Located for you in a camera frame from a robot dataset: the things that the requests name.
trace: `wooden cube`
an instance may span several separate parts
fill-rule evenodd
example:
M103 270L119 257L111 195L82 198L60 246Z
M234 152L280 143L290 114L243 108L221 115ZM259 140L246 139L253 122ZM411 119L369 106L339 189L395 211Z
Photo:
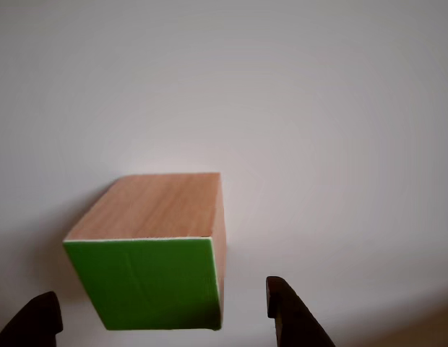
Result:
M220 174L121 178L64 247L107 329L220 329L226 248Z

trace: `wooden block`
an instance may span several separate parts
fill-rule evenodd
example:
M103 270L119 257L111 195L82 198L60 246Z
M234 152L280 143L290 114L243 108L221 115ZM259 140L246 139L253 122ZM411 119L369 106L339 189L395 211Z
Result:
M64 247L107 329L220 329L226 249L220 174L121 178Z

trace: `white surface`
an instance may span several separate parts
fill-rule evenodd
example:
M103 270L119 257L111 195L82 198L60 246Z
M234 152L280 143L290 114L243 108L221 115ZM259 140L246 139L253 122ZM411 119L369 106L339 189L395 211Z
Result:
M61 240L182 171L223 174L223 329L107 332ZM0 1L0 329L55 290L59 347L275 346L267 275L339 346L445 300L448 1Z

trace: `cube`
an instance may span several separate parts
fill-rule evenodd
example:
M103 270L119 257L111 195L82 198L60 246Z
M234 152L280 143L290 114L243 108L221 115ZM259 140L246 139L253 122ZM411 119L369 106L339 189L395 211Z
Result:
M107 329L220 329L220 174L121 178L69 232L64 248Z

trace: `white wall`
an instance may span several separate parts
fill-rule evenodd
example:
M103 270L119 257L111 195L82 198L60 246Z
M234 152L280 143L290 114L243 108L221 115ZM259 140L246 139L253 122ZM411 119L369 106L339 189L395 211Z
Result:
M223 173L223 329L107 332L60 242L176 171ZM339 346L446 299L448 1L0 1L0 329L55 290L59 346L274 346L267 275Z

